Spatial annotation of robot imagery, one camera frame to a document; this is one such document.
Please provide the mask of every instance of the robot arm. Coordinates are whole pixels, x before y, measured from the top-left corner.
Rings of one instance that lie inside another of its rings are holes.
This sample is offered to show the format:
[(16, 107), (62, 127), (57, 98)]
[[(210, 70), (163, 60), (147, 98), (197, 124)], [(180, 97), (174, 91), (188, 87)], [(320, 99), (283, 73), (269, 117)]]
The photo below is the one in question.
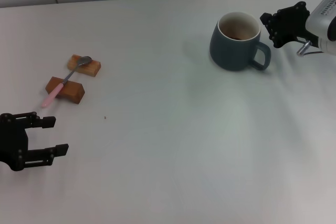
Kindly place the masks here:
[[(304, 44), (297, 52), (299, 56), (320, 52), (336, 55), (336, 0), (323, 0), (311, 14), (305, 2), (298, 2), (273, 15), (264, 13), (260, 20), (275, 48), (297, 41)], [(306, 53), (310, 46), (321, 51)]]
[(40, 119), (36, 112), (0, 115), (0, 162), (14, 171), (24, 168), (52, 165), (54, 158), (65, 156), (69, 145), (61, 144), (41, 150), (28, 150), (27, 128), (51, 128), (56, 118), (48, 116)]

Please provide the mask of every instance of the mug handle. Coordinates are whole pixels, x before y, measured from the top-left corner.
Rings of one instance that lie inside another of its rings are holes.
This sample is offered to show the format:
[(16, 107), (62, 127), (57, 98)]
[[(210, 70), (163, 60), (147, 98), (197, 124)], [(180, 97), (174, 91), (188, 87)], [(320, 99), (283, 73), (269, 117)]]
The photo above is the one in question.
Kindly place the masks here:
[(269, 49), (268, 46), (266, 46), (264, 43), (261, 43), (260, 41), (258, 41), (258, 44), (256, 46), (259, 50), (264, 52), (265, 63), (264, 65), (262, 65), (256, 62), (255, 60), (252, 60), (251, 66), (257, 70), (265, 70), (268, 67), (269, 63), (271, 62), (271, 49)]

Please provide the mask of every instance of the wooden block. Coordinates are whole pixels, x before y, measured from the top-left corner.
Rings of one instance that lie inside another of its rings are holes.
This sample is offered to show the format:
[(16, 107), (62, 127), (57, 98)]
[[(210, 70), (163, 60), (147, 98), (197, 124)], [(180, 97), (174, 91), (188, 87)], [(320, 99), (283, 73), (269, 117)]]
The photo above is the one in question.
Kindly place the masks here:
[[(52, 92), (52, 90), (59, 85), (63, 79), (52, 77), (48, 84), (46, 85), (46, 90), (48, 94)], [(70, 100), (71, 102), (74, 102), (75, 104), (79, 104), (80, 100), (82, 100), (83, 96), (85, 94), (83, 85), (74, 81), (68, 81), (64, 88), (61, 89), (61, 91), (58, 93), (56, 98), (66, 98)]]
[[(68, 69), (73, 70), (76, 67), (79, 55), (72, 55), (68, 62)], [(93, 60), (90, 64), (86, 64), (77, 68), (76, 72), (84, 73), (89, 76), (95, 77), (100, 69), (101, 65), (99, 61)]]

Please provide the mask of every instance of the pink spoon handle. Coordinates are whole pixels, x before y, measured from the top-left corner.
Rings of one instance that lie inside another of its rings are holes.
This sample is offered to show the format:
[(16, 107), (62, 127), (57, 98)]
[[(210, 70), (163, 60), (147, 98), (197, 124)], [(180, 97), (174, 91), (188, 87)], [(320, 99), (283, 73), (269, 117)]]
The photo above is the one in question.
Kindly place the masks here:
[(48, 107), (49, 104), (51, 104), (51, 102), (54, 100), (54, 98), (57, 96), (57, 94), (61, 91), (61, 89), (64, 87), (63, 83), (60, 83), (59, 85), (57, 85), (54, 90), (52, 90), (52, 92), (48, 95), (48, 97), (43, 101), (43, 103), (41, 104), (42, 108)]

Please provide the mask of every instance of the coffee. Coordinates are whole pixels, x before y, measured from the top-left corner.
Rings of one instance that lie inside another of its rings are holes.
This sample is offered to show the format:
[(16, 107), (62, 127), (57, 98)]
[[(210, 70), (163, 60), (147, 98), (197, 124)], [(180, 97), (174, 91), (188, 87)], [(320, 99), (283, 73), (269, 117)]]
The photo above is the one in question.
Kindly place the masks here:
[(219, 29), (225, 36), (234, 40), (251, 39), (259, 32), (255, 26), (239, 17), (223, 20), (219, 24)]

